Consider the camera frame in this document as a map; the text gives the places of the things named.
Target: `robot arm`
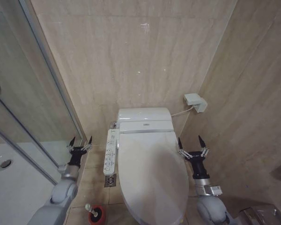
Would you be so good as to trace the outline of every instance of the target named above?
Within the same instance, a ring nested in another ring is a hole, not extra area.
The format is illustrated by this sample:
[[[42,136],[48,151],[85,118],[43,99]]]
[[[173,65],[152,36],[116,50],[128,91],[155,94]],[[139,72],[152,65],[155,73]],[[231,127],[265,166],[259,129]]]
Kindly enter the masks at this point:
[[[78,187],[77,178],[79,175],[81,157],[91,149],[92,137],[85,147],[73,147],[75,137],[69,144],[69,152],[72,157],[67,165],[60,166],[60,182],[54,186],[51,196],[43,207],[33,215],[28,225],[63,225],[67,209],[72,200],[76,197]]]
[[[201,151],[187,153],[183,150],[180,138],[178,139],[180,155],[192,165],[192,178],[198,195],[197,210],[207,225],[221,225],[225,222],[230,225],[237,224],[228,213],[224,203],[217,197],[222,194],[221,187],[210,183],[210,176],[203,165],[209,149],[200,136],[199,141]]]

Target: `power cord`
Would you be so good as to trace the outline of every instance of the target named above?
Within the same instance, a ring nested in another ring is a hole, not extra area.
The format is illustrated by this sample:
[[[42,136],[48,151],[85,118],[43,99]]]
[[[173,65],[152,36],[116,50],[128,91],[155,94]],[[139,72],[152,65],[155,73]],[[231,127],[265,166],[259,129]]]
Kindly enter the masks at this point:
[[[177,116],[177,115],[180,115],[180,114],[182,114],[182,113],[188,112],[188,111],[192,110],[194,107],[195,107],[195,106],[193,105],[193,106],[190,107],[189,109],[184,110],[184,111],[182,111],[182,112],[178,112],[178,113],[176,113],[176,114],[172,114],[171,116]]]

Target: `toilet seat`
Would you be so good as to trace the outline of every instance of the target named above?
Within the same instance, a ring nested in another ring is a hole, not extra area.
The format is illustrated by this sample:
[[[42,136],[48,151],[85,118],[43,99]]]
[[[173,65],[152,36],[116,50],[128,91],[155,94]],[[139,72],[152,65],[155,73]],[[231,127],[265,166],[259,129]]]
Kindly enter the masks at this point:
[[[144,225],[177,225],[184,216],[188,176],[173,131],[119,136],[118,175],[125,204]]]

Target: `toilet brush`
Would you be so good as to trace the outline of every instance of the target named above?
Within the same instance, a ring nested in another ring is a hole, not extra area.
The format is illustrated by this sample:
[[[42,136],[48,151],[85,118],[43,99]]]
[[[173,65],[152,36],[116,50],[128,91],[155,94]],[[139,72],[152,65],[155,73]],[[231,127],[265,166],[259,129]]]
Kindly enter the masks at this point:
[[[85,205],[85,209],[89,212],[89,223],[91,225],[104,225],[106,213],[102,206],[90,204]]]

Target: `toilet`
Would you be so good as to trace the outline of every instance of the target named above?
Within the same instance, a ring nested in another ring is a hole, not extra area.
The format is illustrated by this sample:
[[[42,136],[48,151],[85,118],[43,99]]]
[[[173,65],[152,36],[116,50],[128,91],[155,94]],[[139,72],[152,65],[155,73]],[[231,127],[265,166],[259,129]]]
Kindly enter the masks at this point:
[[[120,109],[118,176],[124,202],[141,225],[178,225],[188,176],[167,108]]]

